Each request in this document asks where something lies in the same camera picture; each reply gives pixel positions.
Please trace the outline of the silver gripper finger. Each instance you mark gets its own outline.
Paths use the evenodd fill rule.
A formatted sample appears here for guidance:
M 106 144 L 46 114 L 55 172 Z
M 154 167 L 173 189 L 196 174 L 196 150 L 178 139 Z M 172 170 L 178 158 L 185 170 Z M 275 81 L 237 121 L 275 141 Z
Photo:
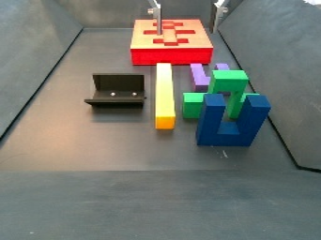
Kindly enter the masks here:
M 150 2 L 149 14 L 157 20 L 157 35 L 161 36 L 162 35 L 162 6 L 157 2 L 157 0 L 149 0 L 149 2 Z
M 213 28 L 212 31 L 216 32 L 220 19 L 222 18 L 224 14 L 229 12 L 228 3 L 231 0 L 217 0 L 213 3 Z

